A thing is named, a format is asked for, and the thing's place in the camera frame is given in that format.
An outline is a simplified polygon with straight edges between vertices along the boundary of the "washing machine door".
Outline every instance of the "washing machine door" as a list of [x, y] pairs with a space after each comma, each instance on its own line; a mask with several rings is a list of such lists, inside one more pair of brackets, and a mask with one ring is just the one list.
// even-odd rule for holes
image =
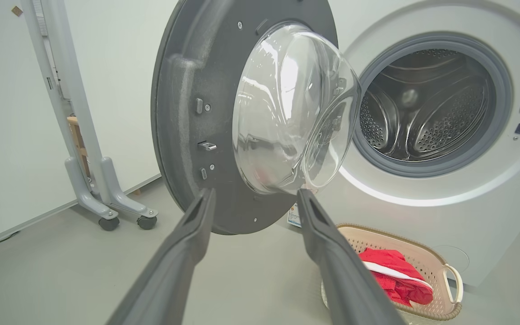
[[153, 74], [153, 143], [185, 210], [215, 188], [213, 231], [270, 226], [322, 189], [351, 143], [359, 81], [326, 0], [181, 0]]

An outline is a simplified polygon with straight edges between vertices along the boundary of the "plastic basket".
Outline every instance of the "plastic basket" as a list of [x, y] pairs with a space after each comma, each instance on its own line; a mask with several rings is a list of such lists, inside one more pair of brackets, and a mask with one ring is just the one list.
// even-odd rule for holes
[[[463, 300], [463, 281], [460, 274], [431, 248], [410, 239], [355, 224], [339, 224], [337, 227], [356, 253], [363, 252], [367, 247], [400, 251], [406, 261], [412, 264], [433, 287], [433, 301], [428, 305], [411, 302], [413, 305], [411, 308], [394, 302], [406, 324], [436, 325], [453, 319], [460, 313], [460, 302]], [[457, 291], [454, 299], [446, 279], [447, 271], [452, 272], [456, 279]], [[328, 308], [323, 283], [320, 285], [320, 290], [322, 300]]]

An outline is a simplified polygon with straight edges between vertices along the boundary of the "red garment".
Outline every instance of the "red garment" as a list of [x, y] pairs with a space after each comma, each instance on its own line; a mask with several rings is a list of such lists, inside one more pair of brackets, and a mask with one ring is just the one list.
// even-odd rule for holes
[[[359, 257], [366, 262], [372, 262], [395, 271], [401, 272], [411, 278], [424, 281], [421, 274], [398, 252], [388, 249], [370, 249], [367, 247]], [[388, 294], [388, 298], [406, 306], [411, 306], [410, 301], [426, 305], [433, 301], [433, 290], [425, 284], [410, 279], [398, 279], [371, 271], [378, 284]]]

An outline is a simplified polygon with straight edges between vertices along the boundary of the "white wall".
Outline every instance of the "white wall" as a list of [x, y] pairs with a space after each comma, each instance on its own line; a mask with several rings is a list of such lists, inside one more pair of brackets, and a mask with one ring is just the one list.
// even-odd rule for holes
[[0, 233], [74, 201], [25, 15], [0, 0]]
[[123, 190], [159, 174], [151, 137], [151, 83], [176, 3], [65, 0], [99, 146], [113, 159]]

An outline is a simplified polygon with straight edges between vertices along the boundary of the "caster wheel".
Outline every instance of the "caster wheel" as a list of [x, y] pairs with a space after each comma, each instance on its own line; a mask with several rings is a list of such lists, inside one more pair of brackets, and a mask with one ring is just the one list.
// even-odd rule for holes
[[157, 220], [157, 217], [148, 218], [145, 216], [140, 216], [140, 218], [138, 218], [138, 226], [140, 226], [140, 228], [143, 230], [150, 230], [155, 226], [155, 222]]
[[117, 228], [118, 224], [120, 224], [120, 220], [118, 218], [113, 218], [109, 220], [106, 218], [101, 218], [97, 223], [100, 227], [102, 227], [103, 230], [112, 231]]

